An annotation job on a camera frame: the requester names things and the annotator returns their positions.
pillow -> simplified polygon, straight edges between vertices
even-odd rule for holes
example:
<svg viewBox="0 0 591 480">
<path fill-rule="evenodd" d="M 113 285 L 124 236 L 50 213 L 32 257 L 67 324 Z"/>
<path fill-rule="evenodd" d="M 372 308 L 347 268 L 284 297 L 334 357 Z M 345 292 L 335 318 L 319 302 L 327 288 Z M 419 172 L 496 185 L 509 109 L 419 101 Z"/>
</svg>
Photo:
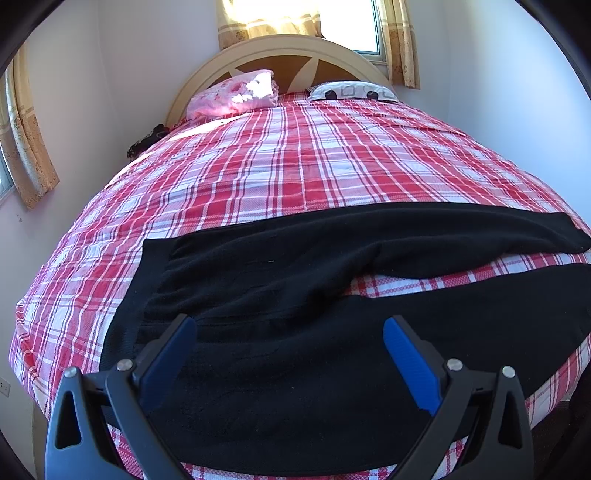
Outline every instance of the pillow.
<svg viewBox="0 0 591 480">
<path fill-rule="evenodd" d="M 227 115 L 277 106 L 272 70 L 255 70 L 224 80 L 191 98 L 187 120 L 210 122 Z"/>
<path fill-rule="evenodd" d="M 328 82 L 312 90 L 308 100 L 338 100 L 357 98 L 362 100 L 380 100 L 398 102 L 396 94 L 388 87 L 369 82 Z"/>
</svg>

curtain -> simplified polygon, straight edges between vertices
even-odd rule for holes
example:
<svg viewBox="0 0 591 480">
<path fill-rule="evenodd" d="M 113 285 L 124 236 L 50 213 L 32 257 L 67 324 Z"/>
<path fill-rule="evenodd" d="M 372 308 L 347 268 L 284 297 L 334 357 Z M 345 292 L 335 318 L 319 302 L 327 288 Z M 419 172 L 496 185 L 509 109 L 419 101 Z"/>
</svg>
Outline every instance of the curtain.
<svg viewBox="0 0 591 480">
<path fill-rule="evenodd" d="M 293 33 L 321 37 L 319 0 L 216 0 L 220 49 L 249 38 Z"/>
<path fill-rule="evenodd" d="M 382 23 L 390 81 L 393 85 L 419 89 L 417 43 L 407 0 L 375 1 Z"/>
<path fill-rule="evenodd" d="M 47 154 L 33 109 L 26 45 L 1 77 L 0 148 L 22 201 L 32 209 L 60 179 Z"/>
</svg>

metal screw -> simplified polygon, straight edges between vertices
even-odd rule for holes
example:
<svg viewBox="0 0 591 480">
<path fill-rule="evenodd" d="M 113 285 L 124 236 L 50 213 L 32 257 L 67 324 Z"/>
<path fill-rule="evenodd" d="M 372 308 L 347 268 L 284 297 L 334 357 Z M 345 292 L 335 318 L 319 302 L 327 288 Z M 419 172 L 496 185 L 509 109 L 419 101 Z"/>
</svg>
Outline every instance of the metal screw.
<svg viewBox="0 0 591 480">
<path fill-rule="evenodd" d="M 120 372 L 127 372 L 127 370 L 131 370 L 131 367 L 133 366 L 134 363 L 129 358 L 124 358 L 117 362 L 117 370 Z"/>
<path fill-rule="evenodd" d="M 64 370 L 64 377 L 73 378 L 76 376 L 78 369 L 76 367 L 68 367 Z"/>
<path fill-rule="evenodd" d="M 505 375 L 507 378 L 513 378 L 515 376 L 515 369 L 507 365 L 506 367 L 503 367 L 503 375 Z"/>
<path fill-rule="evenodd" d="M 452 372 L 459 372 L 462 368 L 464 368 L 464 364 L 461 360 L 458 360 L 457 358 L 450 358 L 447 361 L 447 367 Z"/>
</svg>

red and white plaid blanket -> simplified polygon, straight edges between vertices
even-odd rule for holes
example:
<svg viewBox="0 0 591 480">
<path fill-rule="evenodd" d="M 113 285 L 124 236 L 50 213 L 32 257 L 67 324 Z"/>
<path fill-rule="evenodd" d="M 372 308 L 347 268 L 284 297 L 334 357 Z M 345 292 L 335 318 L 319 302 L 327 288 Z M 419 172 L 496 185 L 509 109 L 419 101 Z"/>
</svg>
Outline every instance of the red and white plaid blanket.
<svg viewBox="0 0 591 480">
<path fill-rule="evenodd" d="M 62 372 L 97 371 L 105 333 L 136 272 L 145 238 L 293 213 L 375 202 L 466 202 L 566 212 L 551 188 L 463 132 L 402 103 L 309 102 L 286 96 L 277 108 L 204 125 L 182 125 L 122 170 L 86 206 L 18 303 L 9 360 L 49 418 Z M 401 295 L 548 265 L 591 263 L 581 255 L 516 255 L 474 271 L 428 280 L 367 275 L 350 292 Z M 589 338 L 529 399 L 532 426 L 576 385 Z M 141 476 L 121 433 L 113 438 Z M 449 473 L 451 446 L 437 478 Z M 252 475 L 187 465 L 195 478 Z M 393 467 L 335 476 L 383 480 Z"/>
</svg>

wooden headboard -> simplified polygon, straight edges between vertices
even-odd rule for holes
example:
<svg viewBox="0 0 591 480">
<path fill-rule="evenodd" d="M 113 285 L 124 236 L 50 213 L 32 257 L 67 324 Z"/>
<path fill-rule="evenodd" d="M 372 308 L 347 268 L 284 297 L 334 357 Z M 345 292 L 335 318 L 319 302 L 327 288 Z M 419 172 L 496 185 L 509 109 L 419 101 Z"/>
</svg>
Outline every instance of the wooden headboard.
<svg viewBox="0 0 591 480">
<path fill-rule="evenodd" d="M 389 86 L 388 79 L 375 66 L 341 45 L 306 35 L 269 35 L 237 43 L 202 65 L 178 93 L 166 125 L 171 127 L 183 117 L 195 93 L 259 69 L 273 70 L 279 93 L 299 92 L 332 80 L 363 80 Z"/>
</svg>

